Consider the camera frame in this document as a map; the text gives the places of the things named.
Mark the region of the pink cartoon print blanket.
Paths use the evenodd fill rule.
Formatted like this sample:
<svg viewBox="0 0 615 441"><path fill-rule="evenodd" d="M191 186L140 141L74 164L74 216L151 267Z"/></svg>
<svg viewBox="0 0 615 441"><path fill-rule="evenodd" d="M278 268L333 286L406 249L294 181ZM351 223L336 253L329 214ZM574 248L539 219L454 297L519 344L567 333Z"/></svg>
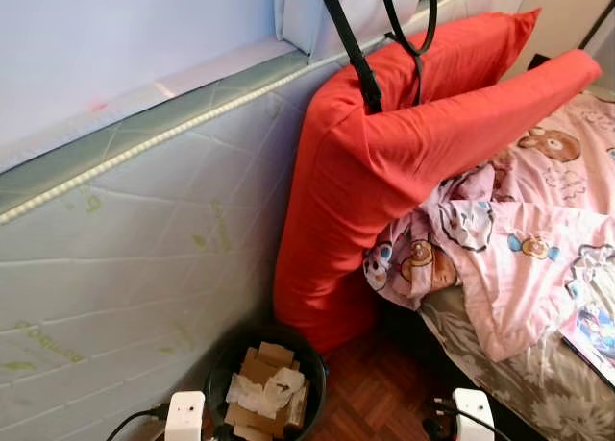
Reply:
<svg viewBox="0 0 615 441"><path fill-rule="evenodd" d="M492 159L391 222L361 271L416 309L458 287L493 361L559 332L603 370L615 358L615 104L580 94Z"/></svg>

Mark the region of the white quilted upright mattress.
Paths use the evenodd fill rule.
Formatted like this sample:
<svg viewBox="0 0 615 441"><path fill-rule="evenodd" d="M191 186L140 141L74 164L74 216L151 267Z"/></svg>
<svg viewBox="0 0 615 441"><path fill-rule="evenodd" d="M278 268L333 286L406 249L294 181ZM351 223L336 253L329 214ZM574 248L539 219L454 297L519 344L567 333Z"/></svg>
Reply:
<svg viewBox="0 0 615 441"><path fill-rule="evenodd" d="M254 66L0 173L0 441L153 438L132 415L197 388L271 312L308 100L346 63Z"/></svg>

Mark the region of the crumpled white tissue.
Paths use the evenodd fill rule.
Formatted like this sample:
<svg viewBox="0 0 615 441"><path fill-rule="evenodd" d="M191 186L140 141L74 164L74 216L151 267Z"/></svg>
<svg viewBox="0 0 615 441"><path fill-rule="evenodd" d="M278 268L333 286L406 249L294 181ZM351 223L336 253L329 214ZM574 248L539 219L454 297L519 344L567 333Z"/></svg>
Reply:
<svg viewBox="0 0 615 441"><path fill-rule="evenodd" d="M308 380L294 368L277 368L271 376L265 377L264 383L259 383L255 377L233 374L225 402L273 419L307 388Z"/></svg>

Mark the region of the long red pillow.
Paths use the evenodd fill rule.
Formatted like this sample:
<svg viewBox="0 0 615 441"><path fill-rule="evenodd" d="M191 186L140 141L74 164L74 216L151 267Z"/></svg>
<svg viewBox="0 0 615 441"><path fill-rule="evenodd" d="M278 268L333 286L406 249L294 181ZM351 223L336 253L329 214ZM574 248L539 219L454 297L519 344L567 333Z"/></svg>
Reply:
<svg viewBox="0 0 615 441"><path fill-rule="evenodd" d="M601 76L592 56L571 50L506 81L537 18L470 16L436 29L419 60L397 44L366 55L381 90L378 114L365 107L351 66L313 94L296 150L273 306L278 321L317 352L374 326L375 296L357 286L357 269L382 230Z"/></svg>

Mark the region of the brown cardboard piece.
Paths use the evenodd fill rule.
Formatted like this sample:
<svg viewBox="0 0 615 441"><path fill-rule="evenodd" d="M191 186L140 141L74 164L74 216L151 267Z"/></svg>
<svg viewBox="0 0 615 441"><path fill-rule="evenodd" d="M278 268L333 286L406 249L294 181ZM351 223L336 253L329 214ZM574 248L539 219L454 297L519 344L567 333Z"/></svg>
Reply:
<svg viewBox="0 0 615 441"><path fill-rule="evenodd" d="M249 348L243 355L240 371L247 377L255 377L259 383L264 383L265 377L271 376L277 368L294 368L300 371L300 363L295 354L285 346L272 343L260 343L255 348ZM234 435L241 441L285 441L291 428L301 429L305 424L305 407L307 407L308 385L303 393L291 401L290 405L277 413L277 418L265 418L243 409L238 404L227 402L227 413L224 422L232 427Z"/></svg>

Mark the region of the black waste bin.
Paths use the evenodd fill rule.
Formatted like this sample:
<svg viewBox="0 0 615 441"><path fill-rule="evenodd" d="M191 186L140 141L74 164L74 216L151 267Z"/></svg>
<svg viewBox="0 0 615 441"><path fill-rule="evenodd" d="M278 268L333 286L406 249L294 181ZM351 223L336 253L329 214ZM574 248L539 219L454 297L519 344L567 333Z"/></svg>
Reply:
<svg viewBox="0 0 615 441"><path fill-rule="evenodd" d="M227 403L225 393L230 384L230 375L240 371L241 358L246 350L259 343L285 346L302 363L300 371L307 377L308 393L305 407L305 424L301 429L291 428L285 441L308 441L313 425L324 410L327 396L327 366L324 358L312 348L306 337L284 324L238 324L223 336L216 346L214 357L209 363L203 393L206 408L212 424L215 441L241 441L234 430L224 422Z"/></svg>

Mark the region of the pink-edged comic book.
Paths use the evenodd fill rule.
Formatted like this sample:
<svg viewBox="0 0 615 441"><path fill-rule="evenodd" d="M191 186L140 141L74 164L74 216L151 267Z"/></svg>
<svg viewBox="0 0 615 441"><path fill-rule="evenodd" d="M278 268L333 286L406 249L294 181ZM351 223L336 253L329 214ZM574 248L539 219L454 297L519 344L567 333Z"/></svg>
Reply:
<svg viewBox="0 0 615 441"><path fill-rule="evenodd" d="M588 302L559 327L568 346L614 388L615 324L599 302Z"/></svg>

